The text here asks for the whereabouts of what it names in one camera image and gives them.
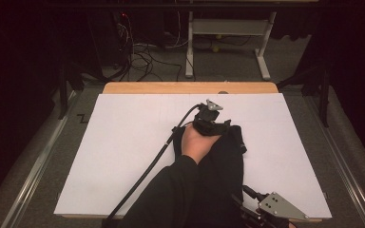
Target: dark background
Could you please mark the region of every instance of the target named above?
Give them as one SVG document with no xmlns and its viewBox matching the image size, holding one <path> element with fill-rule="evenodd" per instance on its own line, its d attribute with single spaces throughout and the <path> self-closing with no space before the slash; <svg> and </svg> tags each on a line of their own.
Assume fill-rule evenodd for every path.
<svg viewBox="0 0 365 228">
<path fill-rule="evenodd" d="M 357 7 L 352 13 L 344 10 L 278 14 L 271 35 L 281 38 L 289 34 L 296 40 L 313 34 L 298 68 L 305 69 L 321 59 L 332 64 L 331 85 L 365 146 L 365 1 L 355 1 L 355 4 L 364 7 Z M 89 16 L 80 12 L 53 13 L 47 17 L 40 7 L 28 0 L 0 1 L 0 184 L 52 110 L 51 96 L 58 88 L 64 60 L 75 62 L 97 75 L 102 74 L 101 66 L 123 61 L 122 53 L 117 53 L 120 39 L 109 13 Z M 128 15 L 136 35 L 160 47 L 165 30 L 173 34 L 178 32 L 178 26 L 170 23 L 175 20 L 167 20 L 176 17 L 175 12 L 129 12 Z M 259 16 L 247 13 L 216 15 Z M 187 21 L 186 16 L 182 13 L 182 22 Z M 214 17 L 215 12 L 202 13 L 202 16 Z M 182 23 L 182 31 L 186 31 L 185 28 L 186 24 Z M 78 70 L 66 72 L 71 83 L 75 84 Z"/>
</svg>

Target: gray carpet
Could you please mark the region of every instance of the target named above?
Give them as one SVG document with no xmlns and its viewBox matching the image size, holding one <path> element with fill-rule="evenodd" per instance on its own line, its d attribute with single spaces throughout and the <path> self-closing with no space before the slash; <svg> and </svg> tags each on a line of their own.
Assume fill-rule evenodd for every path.
<svg viewBox="0 0 365 228">
<path fill-rule="evenodd" d="M 226 42 L 242 44 L 244 38 L 229 38 Z M 197 81 L 261 81 L 256 59 L 252 54 L 252 48 L 257 46 L 259 40 L 250 39 L 244 46 L 218 44 L 220 51 L 212 52 L 207 40 L 195 43 L 197 48 L 194 55 L 194 68 Z M 277 83 L 291 76 L 298 64 L 302 51 L 307 45 L 308 39 L 289 39 L 279 41 L 271 40 L 265 52 L 265 60 L 268 65 L 272 82 Z M 159 61 L 182 65 L 179 74 L 180 81 L 192 81 L 184 75 L 185 48 L 157 49 L 151 48 L 150 53 Z M 138 57 L 134 62 L 138 67 Z M 147 75 L 144 81 L 175 81 L 179 68 L 161 63 L 154 63 L 152 72 L 156 75 Z M 111 68 L 105 68 L 105 74 L 112 73 Z M 123 81 L 135 81 L 142 77 L 140 70 L 133 69 L 128 78 Z M 319 223 L 298 223 L 298 227 L 365 227 L 363 218 L 357 210 L 349 187 L 338 172 L 338 167 L 332 155 L 332 147 L 327 142 L 324 132 L 321 130 L 316 113 L 311 108 L 313 100 L 304 98 L 299 92 L 300 86 L 287 86 L 281 92 L 284 94 L 289 106 L 298 133 L 306 149 L 307 155 L 315 169 L 317 179 L 322 191 L 327 194 L 327 202 L 333 214 L 333 218 Z M 78 114 L 85 114 L 86 118 L 91 114 L 98 94 L 103 90 L 103 85 L 89 83 L 83 92 L 79 92 L 77 101 L 68 112 L 67 123 L 56 141 L 52 156 L 44 175 L 35 189 L 24 215 L 19 220 L 17 227 L 100 227 L 101 220 L 94 218 L 72 219 L 61 218 L 53 215 L 54 208 L 61 192 L 67 173 L 72 165 L 80 141 L 86 130 L 86 123 L 80 123 Z M 10 210 L 17 194 L 19 193 L 29 170 L 34 165 L 40 151 L 44 148 L 44 142 L 49 138 L 52 128 L 57 124 L 58 106 L 47 120 L 46 124 L 36 134 L 34 140 L 13 166 L 0 189 L 0 227 Z M 360 188 L 365 193 L 365 151 L 358 137 L 352 129 L 346 116 L 340 108 L 335 92 L 331 90 L 328 112 L 329 130 L 339 150 L 351 168 Z"/>
</svg>

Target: human hand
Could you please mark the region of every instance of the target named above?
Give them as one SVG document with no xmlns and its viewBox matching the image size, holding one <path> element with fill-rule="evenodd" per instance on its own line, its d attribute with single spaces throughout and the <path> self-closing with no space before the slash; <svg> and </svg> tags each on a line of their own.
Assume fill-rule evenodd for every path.
<svg viewBox="0 0 365 228">
<path fill-rule="evenodd" d="M 198 164 L 220 137 L 203 136 L 189 123 L 182 135 L 182 154 L 191 157 Z"/>
</svg>

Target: white paper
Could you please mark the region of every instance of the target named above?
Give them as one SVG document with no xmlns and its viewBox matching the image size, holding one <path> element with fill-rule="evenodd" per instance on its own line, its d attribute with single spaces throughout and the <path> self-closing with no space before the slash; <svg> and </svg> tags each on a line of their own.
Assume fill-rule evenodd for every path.
<svg viewBox="0 0 365 228">
<path fill-rule="evenodd" d="M 217 122 L 241 126 L 248 149 L 244 184 L 261 193 L 278 192 L 310 218 L 331 217 L 281 94 L 101 94 L 54 213 L 106 217 L 156 157 L 171 129 L 206 99 L 224 108 Z M 124 215 L 173 161 L 170 144 L 117 215 Z M 245 205 L 254 210 L 257 202 L 245 197 Z"/>
</svg>

